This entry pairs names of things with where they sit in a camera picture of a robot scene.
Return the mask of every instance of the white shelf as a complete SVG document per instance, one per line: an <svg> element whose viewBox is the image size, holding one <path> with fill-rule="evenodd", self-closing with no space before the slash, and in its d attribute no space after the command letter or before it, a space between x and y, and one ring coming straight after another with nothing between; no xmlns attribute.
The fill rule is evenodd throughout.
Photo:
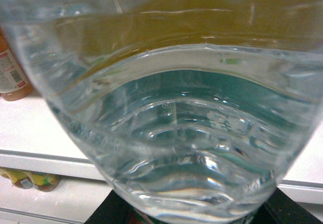
<svg viewBox="0 0 323 224"><path fill-rule="evenodd" d="M0 189L0 220L33 224L84 223L111 191L104 181L67 177L50 192L20 189L0 177Z"/></svg>
<svg viewBox="0 0 323 224"><path fill-rule="evenodd" d="M0 109L1 166L103 180L37 93ZM295 201L323 204L322 142L323 122L280 185Z"/></svg>

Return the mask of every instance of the orange bottle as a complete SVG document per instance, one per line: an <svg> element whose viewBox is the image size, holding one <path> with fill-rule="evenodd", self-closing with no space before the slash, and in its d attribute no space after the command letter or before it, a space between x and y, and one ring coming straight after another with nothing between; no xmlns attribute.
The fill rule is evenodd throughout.
<svg viewBox="0 0 323 224"><path fill-rule="evenodd" d="M32 91L31 83L0 31L0 94L4 100L13 101L29 95Z"/></svg>

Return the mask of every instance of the black base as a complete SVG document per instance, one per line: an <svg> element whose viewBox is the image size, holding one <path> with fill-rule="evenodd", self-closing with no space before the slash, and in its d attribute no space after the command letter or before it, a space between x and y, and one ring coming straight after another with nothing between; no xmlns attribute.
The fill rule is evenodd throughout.
<svg viewBox="0 0 323 224"><path fill-rule="evenodd" d="M84 224L127 224L131 206L114 191ZM252 224L323 224L281 190L258 210Z"/></svg>

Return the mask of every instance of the product label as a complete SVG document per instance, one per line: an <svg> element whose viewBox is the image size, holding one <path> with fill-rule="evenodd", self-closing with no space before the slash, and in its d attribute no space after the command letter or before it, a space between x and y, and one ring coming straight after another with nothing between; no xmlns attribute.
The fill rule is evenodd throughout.
<svg viewBox="0 0 323 224"><path fill-rule="evenodd" d="M0 173L7 175L11 179L13 184L19 180L23 180L23 179L27 178L27 175L25 175L23 172L21 172L19 170L14 170L14 169L3 168L3 169L1 169Z"/></svg>
<svg viewBox="0 0 323 224"><path fill-rule="evenodd" d="M28 179L24 179L24 180L20 181L20 183L26 189L28 189L32 186L32 183Z"/></svg>
<svg viewBox="0 0 323 224"><path fill-rule="evenodd" d="M11 93L29 83L10 49L0 53L0 93Z"/></svg>
<svg viewBox="0 0 323 224"><path fill-rule="evenodd" d="M29 172L24 171L26 175L35 185L53 185L56 184L59 180L57 175L46 174L41 172Z"/></svg>

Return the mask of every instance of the sauce bottle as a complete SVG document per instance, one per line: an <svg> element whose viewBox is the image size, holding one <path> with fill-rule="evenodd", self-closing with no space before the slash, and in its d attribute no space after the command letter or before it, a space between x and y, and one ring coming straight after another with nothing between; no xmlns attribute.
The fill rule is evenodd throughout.
<svg viewBox="0 0 323 224"><path fill-rule="evenodd" d="M6 179L10 179L11 183L21 189L32 187L32 183L28 176L20 170L0 167L0 175Z"/></svg>
<svg viewBox="0 0 323 224"><path fill-rule="evenodd" d="M48 192L53 190L60 181L58 175L22 170L31 180L33 186L40 191Z"/></svg>
<svg viewBox="0 0 323 224"><path fill-rule="evenodd" d="M7 101L18 100L33 91L31 83L13 56L0 30L0 94Z"/></svg>

